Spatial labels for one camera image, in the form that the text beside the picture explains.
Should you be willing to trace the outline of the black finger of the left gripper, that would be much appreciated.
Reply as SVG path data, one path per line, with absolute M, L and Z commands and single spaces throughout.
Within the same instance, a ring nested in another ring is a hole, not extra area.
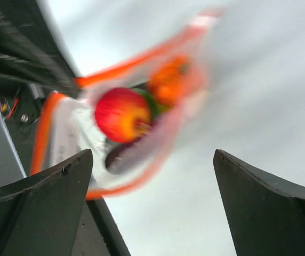
M 75 74 L 60 52 L 38 1 L 0 1 L 0 77 L 78 96 Z

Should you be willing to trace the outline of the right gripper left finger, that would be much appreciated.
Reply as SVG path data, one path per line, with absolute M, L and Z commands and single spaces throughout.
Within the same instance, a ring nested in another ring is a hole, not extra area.
M 0 187 L 0 255 L 71 255 L 92 165 L 86 149 Z

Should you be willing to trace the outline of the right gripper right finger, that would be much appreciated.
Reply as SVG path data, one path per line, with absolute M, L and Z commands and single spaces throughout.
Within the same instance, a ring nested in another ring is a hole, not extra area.
M 305 255 L 305 187 L 217 149 L 213 157 L 237 255 Z

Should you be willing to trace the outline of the purple white scallion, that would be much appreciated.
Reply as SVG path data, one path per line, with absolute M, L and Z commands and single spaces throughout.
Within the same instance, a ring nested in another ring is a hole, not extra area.
M 114 175 L 124 174 L 145 161 L 164 142 L 167 121 L 158 118 L 151 124 L 151 131 L 129 143 L 118 143 L 107 152 L 105 169 Z

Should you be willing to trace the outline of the red tomato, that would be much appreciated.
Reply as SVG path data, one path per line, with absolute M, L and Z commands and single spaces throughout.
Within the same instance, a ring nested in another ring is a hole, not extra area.
M 151 111 L 143 96 L 116 87 L 104 93 L 94 107 L 95 122 L 110 140 L 129 143 L 149 133 Z

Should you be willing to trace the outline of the clear zip bag orange zipper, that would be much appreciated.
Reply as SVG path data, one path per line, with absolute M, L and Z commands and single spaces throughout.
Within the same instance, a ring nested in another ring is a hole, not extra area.
M 175 36 L 76 83 L 76 98 L 49 94 L 38 120 L 29 173 L 90 149 L 87 199 L 119 196 L 145 185 L 172 153 L 180 127 L 209 94 L 202 51 L 222 11 L 204 10 Z

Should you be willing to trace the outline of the green bell pepper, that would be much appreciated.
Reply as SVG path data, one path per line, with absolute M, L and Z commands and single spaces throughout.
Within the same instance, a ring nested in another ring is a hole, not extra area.
M 133 91 L 137 92 L 145 98 L 151 111 L 151 120 L 155 119 L 160 114 L 163 114 L 169 110 L 168 106 L 158 103 L 153 97 L 153 95 L 148 91 L 139 88 L 134 88 Z

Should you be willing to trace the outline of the orange pumpkin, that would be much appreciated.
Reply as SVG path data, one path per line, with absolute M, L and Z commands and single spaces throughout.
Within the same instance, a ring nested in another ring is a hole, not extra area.
M 186 90 L 190 78 L 191 59 L 185 55 L 164 61 L 149 77 L 148 90 L 158 103 L 172 107 Z

